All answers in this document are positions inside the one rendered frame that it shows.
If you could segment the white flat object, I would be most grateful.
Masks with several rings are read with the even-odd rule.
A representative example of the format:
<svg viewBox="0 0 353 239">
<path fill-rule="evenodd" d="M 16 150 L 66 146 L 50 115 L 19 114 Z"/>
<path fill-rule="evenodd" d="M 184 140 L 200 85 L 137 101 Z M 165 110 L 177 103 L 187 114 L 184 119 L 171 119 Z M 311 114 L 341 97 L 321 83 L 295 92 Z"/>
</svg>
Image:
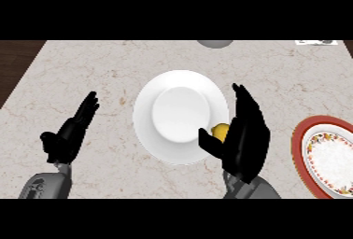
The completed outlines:
<svg viewBox="0 0 353 239">
<path fill-rule="evenodd" d="M 298 46 L 336 46 L 336 40 L 295 40 Z"/>
</svg>

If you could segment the plain white plate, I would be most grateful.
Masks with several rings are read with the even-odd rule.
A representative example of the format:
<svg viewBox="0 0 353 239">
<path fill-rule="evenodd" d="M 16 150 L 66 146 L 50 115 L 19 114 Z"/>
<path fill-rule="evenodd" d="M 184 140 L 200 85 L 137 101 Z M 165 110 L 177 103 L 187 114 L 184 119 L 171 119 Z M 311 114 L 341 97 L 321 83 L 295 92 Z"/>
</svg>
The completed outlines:
<svg viewBox="0 0 353 239">
<path fill-rule="evenodd" d="M 197 129 L 228 122 L 228 108 L 212 80 L 190 70 L 159 74 L 134 101 L 134 133 L 147 152 L 172 165 L 209 156 L 197 146 Z"/>
</svg>

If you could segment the grey round object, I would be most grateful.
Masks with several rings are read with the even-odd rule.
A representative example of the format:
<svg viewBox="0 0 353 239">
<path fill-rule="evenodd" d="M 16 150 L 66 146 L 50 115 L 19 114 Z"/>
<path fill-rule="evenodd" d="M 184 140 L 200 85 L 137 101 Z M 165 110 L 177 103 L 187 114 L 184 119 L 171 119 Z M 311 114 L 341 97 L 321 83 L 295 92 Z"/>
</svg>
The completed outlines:
<svg viewBox="0 0 353 239">
<path fill-rule="evenodd" d="M 209 49 L 222 49 L 231 44 L 231 40 L 199 40 L 197 43 Z"/>
</svg>

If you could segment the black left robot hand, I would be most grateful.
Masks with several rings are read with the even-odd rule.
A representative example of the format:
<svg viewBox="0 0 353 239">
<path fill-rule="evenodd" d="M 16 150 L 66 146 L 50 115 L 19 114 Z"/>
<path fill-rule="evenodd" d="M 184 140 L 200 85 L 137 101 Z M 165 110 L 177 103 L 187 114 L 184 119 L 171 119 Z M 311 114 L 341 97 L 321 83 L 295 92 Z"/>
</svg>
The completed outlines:
<svg viewBox="0 0 353 239">
<path fill-rule="evenodd" d="M 97 108 L 95 92 L 91 91 L 57 133 L 42 132 L 39 134 L 42 150 L 48 154 L 47 163 L 72 163 Z"/>
</svg>

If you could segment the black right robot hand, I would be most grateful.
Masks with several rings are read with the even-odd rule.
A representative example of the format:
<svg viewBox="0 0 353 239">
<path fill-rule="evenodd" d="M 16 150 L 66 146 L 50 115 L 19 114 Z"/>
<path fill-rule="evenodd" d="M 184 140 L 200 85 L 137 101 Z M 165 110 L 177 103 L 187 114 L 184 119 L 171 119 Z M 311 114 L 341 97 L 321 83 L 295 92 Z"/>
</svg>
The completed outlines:
<svg viewBox="0 0 353 239">
<path fill-rule="evenodd" d="M 197 146 L 218 159 L 222 170 L 243 183 L 256 177 L 267 154 L 270 131 L 259 105 L 242 85 L 231 85 L 236 94 L 236 116 L 224 141 L 197 129 Z"/>
</svg>

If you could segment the yellow lemon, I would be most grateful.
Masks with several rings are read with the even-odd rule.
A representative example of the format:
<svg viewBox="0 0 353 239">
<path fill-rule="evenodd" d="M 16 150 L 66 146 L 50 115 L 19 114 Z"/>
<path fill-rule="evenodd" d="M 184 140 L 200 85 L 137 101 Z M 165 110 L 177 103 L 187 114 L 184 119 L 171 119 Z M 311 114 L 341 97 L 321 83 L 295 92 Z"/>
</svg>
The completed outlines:
<svg viewBox="0 0 353 239">
<path fill-rule="evenodd" d="M 224 142 L 225 135 L 228 131 L 228 125 L 225 123 L 220 123 L 211 128 L 212 137 Z"/>
</svg>

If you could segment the red-rimmed floral plate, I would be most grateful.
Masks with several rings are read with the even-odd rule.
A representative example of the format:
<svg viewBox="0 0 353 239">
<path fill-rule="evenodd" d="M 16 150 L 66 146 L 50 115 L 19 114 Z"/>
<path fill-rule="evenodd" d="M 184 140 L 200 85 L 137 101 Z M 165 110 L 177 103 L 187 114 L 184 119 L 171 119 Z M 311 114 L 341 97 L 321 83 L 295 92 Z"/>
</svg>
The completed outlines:
<svg viewBox="0 0 353 239">
<path fill-rule="evenodd" d="M 304 186 L 320 199 L 353 199 L 353 125 L 330 116 L 295 127 L 290 154 Z"/>
</svg>

